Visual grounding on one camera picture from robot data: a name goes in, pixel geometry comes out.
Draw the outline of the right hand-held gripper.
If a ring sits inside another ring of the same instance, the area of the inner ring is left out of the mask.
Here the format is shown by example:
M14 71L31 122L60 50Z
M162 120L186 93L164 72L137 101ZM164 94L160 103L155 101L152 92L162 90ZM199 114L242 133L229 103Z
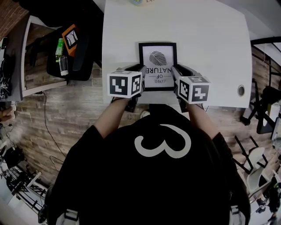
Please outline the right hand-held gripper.
M172 66L171 71L181 112L188 111L187 104L203 107L202 104L208 101L211 82L197 71L180 64Z

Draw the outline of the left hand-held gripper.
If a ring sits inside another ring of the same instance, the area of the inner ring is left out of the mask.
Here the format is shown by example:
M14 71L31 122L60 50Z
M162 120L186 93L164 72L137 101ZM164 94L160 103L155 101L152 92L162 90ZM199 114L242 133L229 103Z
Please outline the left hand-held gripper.
M144 76L147 67L145 65L134 65L131 67L118 68L107 75L108 96L111 102L118 99L128 99L125 108L127 112L134 112L138 98L144 91Z

